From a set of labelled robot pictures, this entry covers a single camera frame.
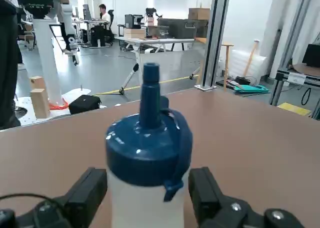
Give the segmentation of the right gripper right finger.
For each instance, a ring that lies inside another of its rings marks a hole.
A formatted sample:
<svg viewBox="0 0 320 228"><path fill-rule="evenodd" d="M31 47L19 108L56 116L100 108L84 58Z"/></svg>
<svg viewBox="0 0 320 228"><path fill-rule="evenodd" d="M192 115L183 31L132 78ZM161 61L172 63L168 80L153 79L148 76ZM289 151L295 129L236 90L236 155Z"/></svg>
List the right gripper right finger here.
<svg viewBox="0 0 320 228"><path fill-rule="evenodd" d="M208 167L190 170L188 190L198 227L303 227L284 209L268 208L259 214L246 201L224 195Z"/></svg>

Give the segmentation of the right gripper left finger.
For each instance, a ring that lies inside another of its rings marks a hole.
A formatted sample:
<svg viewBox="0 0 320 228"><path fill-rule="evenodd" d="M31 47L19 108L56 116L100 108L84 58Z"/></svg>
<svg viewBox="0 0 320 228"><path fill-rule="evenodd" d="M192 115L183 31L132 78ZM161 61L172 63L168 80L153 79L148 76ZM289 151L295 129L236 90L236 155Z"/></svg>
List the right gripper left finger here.
<svg viewBox="0 0 320 228"><path fill-rule="evenodd" d="M107 171L89 167L66 194L48 197L35 193L13 193L1 200L39 198L41 202L16 216L12 209L0 210L1 227L89 227L108 190Z"/></svg>

